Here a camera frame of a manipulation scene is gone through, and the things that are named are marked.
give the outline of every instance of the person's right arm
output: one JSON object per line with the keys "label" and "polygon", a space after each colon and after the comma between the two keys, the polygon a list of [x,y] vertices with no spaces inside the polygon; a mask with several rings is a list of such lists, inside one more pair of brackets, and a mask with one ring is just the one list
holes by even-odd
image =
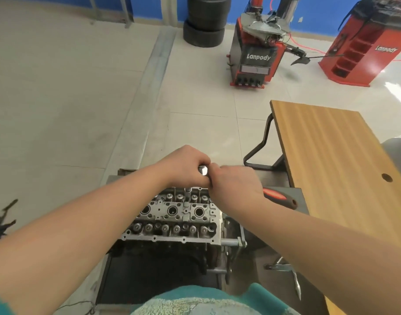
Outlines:
{"label": "person's right arm", "polygon": [[348,315],[401,314],[401,249],[277,205],[248,167],[208,166],[214,203]]}

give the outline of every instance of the forearm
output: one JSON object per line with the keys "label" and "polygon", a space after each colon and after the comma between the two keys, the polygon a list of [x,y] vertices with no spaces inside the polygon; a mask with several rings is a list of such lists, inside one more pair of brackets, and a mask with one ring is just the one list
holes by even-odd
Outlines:
{"label": "forearm", "polygon": [[401,314],[401,249],[266,199],[235,218],[347,314]]}
{"label": "forearm", "polygon": [[19,314],[53,312],[166,183],[141,169],[0,240],[0,298]]}

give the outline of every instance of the blue wall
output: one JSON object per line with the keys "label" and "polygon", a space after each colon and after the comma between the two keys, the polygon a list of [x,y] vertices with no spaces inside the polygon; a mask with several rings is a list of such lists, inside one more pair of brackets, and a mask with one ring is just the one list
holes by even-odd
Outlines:
{"label": "blue wall", "polygon": [[[228,14],[228,23],[234,24],[244,11],[249,0],[232,0]],[[263,13],[269,12],[271,0],[263,0]],[[338,26],[352,6],[359,0],[300,0],[291,23],[293,31],[336,36]],[[272,8],[276,10],[280,0],[273,0]],[[177,19],[184,21],[187,17],[187,0],[177,0]]]}
{"label": "blue wall", "polygon": [[[78,7],[91,7],[90,0],[38,0],[70,4]],[[121,11],[120,0],[95,0],[97,7],[104,10]],[[137,18],[162,19],[160,0],[126,0],[127,8]]]}

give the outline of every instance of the wooden table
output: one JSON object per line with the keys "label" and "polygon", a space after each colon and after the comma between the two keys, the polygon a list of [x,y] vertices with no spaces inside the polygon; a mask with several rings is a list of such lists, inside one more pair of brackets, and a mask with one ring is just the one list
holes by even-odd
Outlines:
{"label": "wooden table", "polygon": [[275,100],[271,109],[290,184],[310,215],[401,247],[401,174],[361,114]]}

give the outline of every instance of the metal floor strip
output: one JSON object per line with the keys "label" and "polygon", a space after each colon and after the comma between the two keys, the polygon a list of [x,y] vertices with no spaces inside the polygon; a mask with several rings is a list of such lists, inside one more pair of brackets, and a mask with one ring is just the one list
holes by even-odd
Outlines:
{"label": "metal floor strip", "polygon": [[163,26],[151,52],[100,185],[120,168],[138,169],[155,115],[157,98],[166,73],[177,29]]}

